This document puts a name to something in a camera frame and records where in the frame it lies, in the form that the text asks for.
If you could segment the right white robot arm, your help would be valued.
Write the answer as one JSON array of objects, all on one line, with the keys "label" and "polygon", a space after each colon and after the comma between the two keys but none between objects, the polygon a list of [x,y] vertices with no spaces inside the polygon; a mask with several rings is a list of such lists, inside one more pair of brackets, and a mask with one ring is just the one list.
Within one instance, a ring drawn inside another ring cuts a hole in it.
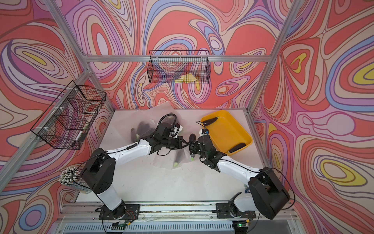
[{"label": "right white robot arm", "polygon": [[210,136],[190,135],[189,150],[199,155],[200,161],[210,169],[229,175],[247,185],[249,193],[238,192],[226,203],[220,203],[219,213],[227,213],[233,218],[254,218],[258,211],[267,219],[275,216],[289,202],[290,195],[274,170],[269,167],[253,168],[239,163],[227,154],[216,150]]}]

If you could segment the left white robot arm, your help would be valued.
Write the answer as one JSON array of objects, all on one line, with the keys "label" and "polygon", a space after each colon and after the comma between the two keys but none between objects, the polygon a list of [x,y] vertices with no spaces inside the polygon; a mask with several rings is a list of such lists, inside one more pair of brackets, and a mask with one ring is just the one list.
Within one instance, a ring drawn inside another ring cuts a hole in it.
[{"label": "left white robot arm", "polygon": [[180,135],[182,130],[178,123],[160,123],[152,133],[135,143],[114,150],[98,148],[81,170],[81,178],[105,208],[113,215],[121,216],[127,207],[113,186],[116,170],[135,159],[158,153],[163,148],[173,151],[187,147],[188,143]]}]

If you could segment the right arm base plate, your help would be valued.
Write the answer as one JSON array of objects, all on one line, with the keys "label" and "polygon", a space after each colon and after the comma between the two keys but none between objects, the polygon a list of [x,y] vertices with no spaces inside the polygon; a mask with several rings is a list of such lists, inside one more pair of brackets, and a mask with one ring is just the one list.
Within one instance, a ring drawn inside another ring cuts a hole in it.
[{"label": "right arm base plate", "polygon": [[233,203],[224,202],[224,203],[216,203],[216,209],[213,210],[213,213],[217,214],[218,219],[240,219],[245,218],[249,220],[253,220],[256,218],[256,213],[254,211],[245,211],[241,212],[238,208],[235,207]]}]

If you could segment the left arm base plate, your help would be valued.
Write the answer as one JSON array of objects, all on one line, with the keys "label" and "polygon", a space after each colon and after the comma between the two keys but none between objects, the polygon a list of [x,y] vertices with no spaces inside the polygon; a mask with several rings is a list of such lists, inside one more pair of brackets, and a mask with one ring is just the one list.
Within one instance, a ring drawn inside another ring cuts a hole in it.
[{"label": "left arm base plate", "polygon": [[137,220],[140,213],[140,204],[121,204],[113,211],[106,205],[99,210],[99,220]]}]

